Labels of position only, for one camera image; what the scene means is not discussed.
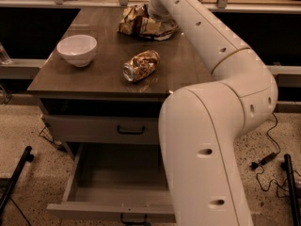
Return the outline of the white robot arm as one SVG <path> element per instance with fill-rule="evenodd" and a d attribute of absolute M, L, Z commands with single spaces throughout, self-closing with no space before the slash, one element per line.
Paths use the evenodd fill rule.
<path fill-rule="evenodd" d="M 175 90 L 160 112 L 177 226 L 253 226 L 233 144 L 274 111 L 275 78 L 198 0 L 150 0 L 149 14 L 160 21 L 172 17 L 214 78 Z"/>

